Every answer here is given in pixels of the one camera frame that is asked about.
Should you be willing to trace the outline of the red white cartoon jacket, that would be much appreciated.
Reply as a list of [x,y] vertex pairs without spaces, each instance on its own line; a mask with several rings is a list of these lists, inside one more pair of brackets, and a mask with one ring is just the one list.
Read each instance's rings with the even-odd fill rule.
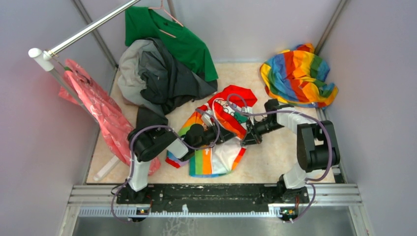
[[192,149],[178,158],[171,152],[165,161],[173,167],[189,167],[192,177],[220,177],[232,172],[244,156],[241,142],[257,97],[249,88],[229,85],[188,118],[179,134]]

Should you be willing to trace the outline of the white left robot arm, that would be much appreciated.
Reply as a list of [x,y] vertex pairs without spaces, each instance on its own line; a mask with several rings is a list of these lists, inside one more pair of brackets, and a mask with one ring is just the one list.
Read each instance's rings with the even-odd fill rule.
[[219,124],[208,128],[193,124],[182,136],[162,124],[133,130],[128,135],[131,150],[128,197],[137,204],[146,200],[150,162],[162,151],[167,150],[180,161],[186,161],[195,151],[222,144],[235,136]]

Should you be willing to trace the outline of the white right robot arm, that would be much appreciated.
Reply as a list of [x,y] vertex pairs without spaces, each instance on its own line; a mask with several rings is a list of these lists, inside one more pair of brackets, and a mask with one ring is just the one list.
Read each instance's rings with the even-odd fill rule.
[[254,120],[254,114],[246,123],[246,135],[241,145],[257,145],[262,136],[280,128],[288,128],[297,136],[297,163],[280,177],[282,186],[277,188],[277,197],[284,203],[295,198],[296,189],[303,188],[308,181],[323,180],[332,166],[339,164],[340,152],[333,123],[298,112],[293,106],[279,104],[270,99],[264,104],[265,112],[261,121]]

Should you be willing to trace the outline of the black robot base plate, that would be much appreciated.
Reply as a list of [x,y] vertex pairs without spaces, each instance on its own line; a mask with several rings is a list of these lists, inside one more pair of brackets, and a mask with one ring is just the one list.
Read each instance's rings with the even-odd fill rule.
[[139,192],[126,186],[117,204],[149,204],[151,212],[191,213],[266,212],[270,204],[299,206],[309,203],[307,188],[286,189],[283,184],[149,184]]

